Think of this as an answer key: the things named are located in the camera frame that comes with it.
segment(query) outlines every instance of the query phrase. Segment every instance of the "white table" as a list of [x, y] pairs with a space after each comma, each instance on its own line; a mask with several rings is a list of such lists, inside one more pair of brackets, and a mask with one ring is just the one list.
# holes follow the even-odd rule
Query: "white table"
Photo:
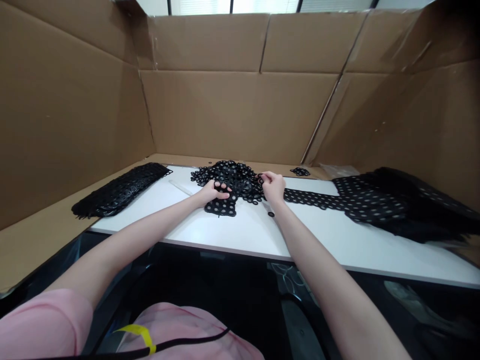
[[[169, 166], [173, 173], [160, 179], [113, 217], [103, 218], [90, 230], [114, 234], [127, 225], [188, 197], [173, 186], [174, 180], [196, 193], [190, 180], [193, 167]], [[330, 181], [285, 178], [290, 189], [338, 195]], [[189, 215], [165, 243], [201, 249], [292, 261], [275, 218], [266, 202], [258, 205], [239, 199], [235, 217], [198, 209]], [[480, 289], [480, 269], [435, 245], [420, 244], [379, 228], [356, 224], [342, 211], [288, 203], [301, 221], [347, 270]]]

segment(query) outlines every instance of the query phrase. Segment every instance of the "yellow strap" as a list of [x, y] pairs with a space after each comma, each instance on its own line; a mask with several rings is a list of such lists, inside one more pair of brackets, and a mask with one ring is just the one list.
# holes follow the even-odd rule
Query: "yellow strap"
[[124, 326], [118, 330], [115, 330], [114, 333], [116, 333], [117, 331], [124, 331], [127, 333], [132, 333], [134, 335], [141, 335], [141, 337], [143, 338], [143, 341], [145, 342], [145, 346], [150, 348], [149, 355], [155, 354], [155, 352], [157, 351], [157, 345], [155, 345], [152, 342], [152, 338], [150, 337], [150, 332], [145, 326], [132, 324], [132, 325]]

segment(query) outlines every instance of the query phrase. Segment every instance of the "person's left hand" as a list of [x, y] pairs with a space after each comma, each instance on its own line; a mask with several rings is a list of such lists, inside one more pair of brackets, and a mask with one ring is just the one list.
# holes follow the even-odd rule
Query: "person's left hand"
[[[217, 190], [215, 190], [215, 186], [220, 186], [222, 189], [225, 189], [225, 192], [218, 192]], [[193, 195], [193, 197], [197, 199], [198, 207], [204, 207], [206, 203], [212, 201], [215, 198], [228, 199], [230, 197], [230, 194], [227, 191], [231, 192], [232, 189], [227, 189], [227, 185], [224, 183], [220, 185], [219, 181], [210, 180], [206, 183], [204, 187], [201, 188], [199, 192]]]

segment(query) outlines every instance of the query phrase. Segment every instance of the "pink shirt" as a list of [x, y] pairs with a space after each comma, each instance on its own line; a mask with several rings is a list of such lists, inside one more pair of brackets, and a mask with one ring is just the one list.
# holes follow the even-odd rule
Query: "pink shirt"
[[[0, 319], [0, 359], [79, 355], [92, 324], [90, 302], [70, 289], [43, 292]], [[226, 329], [210, 313], [162, 302], [144, 310], [135, 324], [149, 329], [155, 344], [205, 338]], [[141, 336], [125, 334], [118, 352], [145, 347]], [[171, 347], [150, 359], [263, 359], [260, 351], [231, 331], [217, 341]]]

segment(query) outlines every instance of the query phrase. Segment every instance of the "black perforated fabric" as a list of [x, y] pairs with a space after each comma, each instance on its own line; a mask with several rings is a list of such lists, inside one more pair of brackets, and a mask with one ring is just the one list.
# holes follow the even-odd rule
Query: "black perforated fabric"
[[310, 172], [307, 169], [301, 167], [296, 167], [294, 169], [291, 169], [290, 171], [297, 176], [310, 176]]
[[134, 167], [77, 202], [71, 211], [80, 219], [114, 216], [151, 184], [171, 173], [156, 162]]
[[[219, 161], [191, 174], [191, 180], [199, 186], [204, 186], [210, 179], [226, 183], [234, 194], [250, 204], [257, 205], [265, 199], [263, 180], [244, 164]], [[480, 235], [480, 215], [477, 212], [405, 172], [381, 167], [374, 172], [340, 177], [332, 182], [338, 195], [286, 188], [284, 199], [322, 210], [343, 211], [356, 223], [372, 225], [420, 243], [462, 241], [464, 235]], [[205, 211], [235, 216], [235, 204], [228, 206], [232, 213], [218, 213], [221, 212], [218, 207], [217, 212], [215, 208], [211, 211], [207, 207]]]
[[228, 190], [228, 188], [222, 188], [221, 186], [215, 186], [215, 190], [220, 193], [229, 193], [230, 196], [227, 199], [213, 199], [205, 205], [205, 211], [219, 216], [234, 217], [237, 215], [235, 204], [238, 196], [233, 191]]

